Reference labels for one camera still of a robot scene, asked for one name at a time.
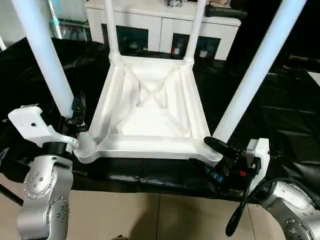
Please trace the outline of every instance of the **white tube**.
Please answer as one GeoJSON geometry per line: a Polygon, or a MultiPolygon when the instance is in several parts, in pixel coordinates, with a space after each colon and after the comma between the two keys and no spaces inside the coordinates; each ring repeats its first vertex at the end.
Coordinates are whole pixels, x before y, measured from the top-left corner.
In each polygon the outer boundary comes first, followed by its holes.
{"type": "Polygon", "coordinates": [[[0,36],[0,49],[1,49],[1,51],[4,51],[4,50],[6,50],[6,49],[7,49],[7,47],[6,47],[5,43],[4,43],[4,41],[2,41],[1,36],[0,36]]]}
{"type": "Polygon", "coordinates": [[[47,0],[47,2],[49,5],[51,16],[52,16],[52,25],[54,26],[55,35],[58,39],[62,39],[60,26],[59,26],[59,20],[57,18],[56,13],[55,13],[54,5],[52,4],[51,0],[47,0]]]}
{"type": "Polygon", "coordinates": [[[112,0],[104,0],[104,11],[106,19],[106,27],[108,31],[109,47],[110,47],[110,58],[120,58],[117,29],[114,18],[114,9],[112,0]]]}
{"type": "Polygon", "coordinates": [[[226,109],[214,138],[227,142],[265,79],[307,0],[282,0],[258,51],[226,109]]]}
{"type": "Polygon", "coordinates": [[[204,17],[205,7],[207,0],[198,0],[192,24],[192,30],[189,37],[188,46],[184,56],[186,62],[194,62],[195,51],[201,29],[202,19],[204,17]]]}
{"type": "Polygon", "coordinates": [[[72,117],[74,96],[36,0],[12,0],[12,3],[60,114],[72,117]]]}

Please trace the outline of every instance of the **floor tile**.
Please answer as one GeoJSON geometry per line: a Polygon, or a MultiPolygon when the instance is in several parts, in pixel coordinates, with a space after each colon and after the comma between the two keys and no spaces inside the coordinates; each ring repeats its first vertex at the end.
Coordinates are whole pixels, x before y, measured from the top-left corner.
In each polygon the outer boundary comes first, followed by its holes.
{"type": "Polygon", "coordinates": [[[286,240],[279,223],[263,207],[248,205],[255,238],[257,240],[286,240]]]}
{"type": "Polygon", "coordinates": [[[232,237],[225,234],[226,225],[239,203],[161,195],[158,240],[254,240],[254,232],[245,209],[232,237]]]}
{"type": "MultiPolygon", "coordinates": [[[[19,197],[23,196],[23,186],[21,183],[15,183],[6,179],[0,174],[0,184],[10,189],[19,197]]],[[[0,239],[18,240],[20,236],[17,231],[17,217],[20,206],[12,202],[0,193],[0,239]]]]}
{"type": "MultiPolygon", "coordinates": [[[[23,186],[0,175],[0,184],[19,197],[23,186]]],[[[159,194],[71,191],[67,240],[155,240],[159,194]]],[[[0,194],[0,239],[20,239],[16,230],[20,207],[0,194]]]]}

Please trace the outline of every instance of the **black plastic sheet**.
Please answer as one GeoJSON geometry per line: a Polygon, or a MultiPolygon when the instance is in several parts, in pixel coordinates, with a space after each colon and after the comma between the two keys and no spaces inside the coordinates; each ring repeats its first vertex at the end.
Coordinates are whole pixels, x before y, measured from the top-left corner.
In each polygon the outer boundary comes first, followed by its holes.
{"type": "MultiPolygon", "coordinates": [[[[97,42],[53,39],[73,92],[86,96],[90,123],[109,69],[109,50],[97,42]]],[[[171,58],[158,52],[141,57],[171,58]]],[[[197,59],[193,71],[210,132],[213,133],[235,93],[245,69],[220,61],[197,59]]],[[[24,140],[7,120],[21,105],[39,103],[48,124],[59,114],[26,39],[0,53],[0,172],[22,182],[29,163],[42,149],[24,140]]],[[[268,138],[271,161],[266,179],[299,181],[320,200],[320,87],[306,73],[276,67],[269,73],[245,112],[229,144],[245,149],[250,139],[268,138]]],[[[151,192],[239,200],[230,189],[217,188],[188,161],[177,159],[100,158],[91,164],[73,160],[73,189],[105,192],[151,192]]]]}

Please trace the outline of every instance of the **cabinet door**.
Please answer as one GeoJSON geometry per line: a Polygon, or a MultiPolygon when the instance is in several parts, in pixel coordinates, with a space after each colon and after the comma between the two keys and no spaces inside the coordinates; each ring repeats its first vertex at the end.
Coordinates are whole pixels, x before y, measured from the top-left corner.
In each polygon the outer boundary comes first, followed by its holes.
{"type": "MultiPolygon", "coordinates": [[[[186,52],[192,21],[163,18],[160,52],[183,54],[186,52]]],[[[226,60],[236,37],[238,26],[203,22],[197,43],[196,54],[226,60]]]]}
{"type": "MultiPolygon", "coordinates": [[[[87,8],[86,11],[92,40],[104,43],[104,39],[108,35],[105,25],[105,11],[94,8],[87,8]]],[[[113,14],[115,25],[117,26],[119,45],[123,43],[123,41],[130,41],[130,38],[144,38],[142,41],[147,42],[146,49],[149,51],[159,51],[161,17],[119,11],[114,11],[113,14]]]]}

